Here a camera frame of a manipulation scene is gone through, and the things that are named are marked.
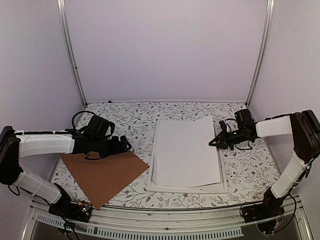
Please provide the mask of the brown cardboard backing board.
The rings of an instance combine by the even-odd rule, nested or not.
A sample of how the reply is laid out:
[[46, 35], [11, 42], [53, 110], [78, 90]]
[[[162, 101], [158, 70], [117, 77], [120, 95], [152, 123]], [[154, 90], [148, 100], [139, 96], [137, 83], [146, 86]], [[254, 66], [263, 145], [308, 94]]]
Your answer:
[[85, 160], [81, 154], [61, 154], [63, 163], [92, 205], [99, 209], [149, 169], [128, 151], [100, 160]]

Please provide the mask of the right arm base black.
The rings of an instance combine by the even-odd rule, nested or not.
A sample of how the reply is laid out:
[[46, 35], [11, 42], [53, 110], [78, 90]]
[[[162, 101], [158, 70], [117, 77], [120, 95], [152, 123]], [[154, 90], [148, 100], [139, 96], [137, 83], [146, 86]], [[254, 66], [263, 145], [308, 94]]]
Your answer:
[[245, 223], [257, 222], [272, 218], [257, 224], [258, 230], [264, 235], [271, 235], [276, 232], [284, 220], [283, 199], [276, 200], [273, 203], [253, 203], [249, 206], [241, 206], [239, 209], [240, 216]]

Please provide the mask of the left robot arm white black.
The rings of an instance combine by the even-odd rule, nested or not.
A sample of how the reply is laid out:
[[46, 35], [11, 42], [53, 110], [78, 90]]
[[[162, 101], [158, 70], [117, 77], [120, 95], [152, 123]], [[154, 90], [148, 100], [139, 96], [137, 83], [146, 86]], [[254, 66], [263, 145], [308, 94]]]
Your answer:
[[42, 198], [63, 216], [74, 213], [70, 196], [59, 185], [50, 183], [29, 170], [23, 169], [20, 159], [52, 154], [84, 154], [92, 161], [128, 152], [132, 146], [122, 135], [114, 136], [115, 124], [93, 114], [89, 123], [80, 129], [76, 126], [63, 131], [24, 131], [5, 126], [0, 134], [0, 182], [15, 186], [31, 195]]

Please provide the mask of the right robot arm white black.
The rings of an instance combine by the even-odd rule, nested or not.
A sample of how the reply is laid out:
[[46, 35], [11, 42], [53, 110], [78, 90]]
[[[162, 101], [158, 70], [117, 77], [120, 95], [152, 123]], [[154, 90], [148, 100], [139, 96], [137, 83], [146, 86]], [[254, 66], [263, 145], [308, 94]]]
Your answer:
[[287, 113], [255, 121], [249, 109], [234, 114], [237, 129], [228, 130], [227, 122], [219, 122], [221, 131], [208, 144], [218, 149], [234, 150], [243, 142], [264, 139], [274, 157], [287, 157], [282, 173], [264, 193], [259, 204], [241, 208], [246, 222], [266, 219], [284, 213], [283, 202], [307, 177], [313, 162], [320, 156], [320, 123], [312, 110]]

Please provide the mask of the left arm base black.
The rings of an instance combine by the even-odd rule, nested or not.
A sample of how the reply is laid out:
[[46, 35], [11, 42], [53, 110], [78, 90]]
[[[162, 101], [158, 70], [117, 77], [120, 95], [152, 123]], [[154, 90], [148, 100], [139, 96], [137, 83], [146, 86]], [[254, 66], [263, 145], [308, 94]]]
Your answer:
[[62, 219], [88, 223], [92, 215], [93, 205], [85, 201], [62, 201], [51, 204], [48, 212]]

